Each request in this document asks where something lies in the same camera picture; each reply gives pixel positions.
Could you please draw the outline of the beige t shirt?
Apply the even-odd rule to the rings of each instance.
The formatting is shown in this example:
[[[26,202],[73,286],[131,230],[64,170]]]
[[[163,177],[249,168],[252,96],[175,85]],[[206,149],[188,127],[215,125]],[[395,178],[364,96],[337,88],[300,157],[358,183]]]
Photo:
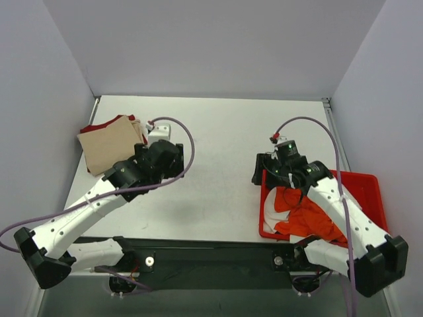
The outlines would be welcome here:
[[[134,155],[135,144],[147,143],[141,122],[136,117],[134,121],[122,117],[104,129],[79,133],[77,139],[83,150],[87,172],[93,176]]]

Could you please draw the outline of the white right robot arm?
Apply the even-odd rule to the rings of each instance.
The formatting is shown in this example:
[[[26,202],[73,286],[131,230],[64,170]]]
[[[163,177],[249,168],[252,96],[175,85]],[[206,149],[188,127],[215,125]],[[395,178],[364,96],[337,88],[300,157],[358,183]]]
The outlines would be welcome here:
[[[309,162],[294,141],[258,153],[252,183],[262,190],[260,235],[292,243],[299,269],[336,271],[365,297],[404,277],[404,238],[372,221],[341,177],[319,160]]]

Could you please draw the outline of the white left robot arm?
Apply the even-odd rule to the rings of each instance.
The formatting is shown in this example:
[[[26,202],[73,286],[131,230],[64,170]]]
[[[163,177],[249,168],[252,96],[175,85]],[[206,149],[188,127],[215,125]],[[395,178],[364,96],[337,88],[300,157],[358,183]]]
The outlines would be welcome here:
[[[112,211],[156,188],[163,180],[176,178],[183,170],[182,144],[163,139],[148,147],[137,144],[135,154],[108,169],[71,206],[70,212],[34,229],[18,229],[15,242],[38,286],[49,289],[72,272],[98,266],[120,272],[129,270],[139,259],[124,238],[89,243],[77,243],[77,239]]]

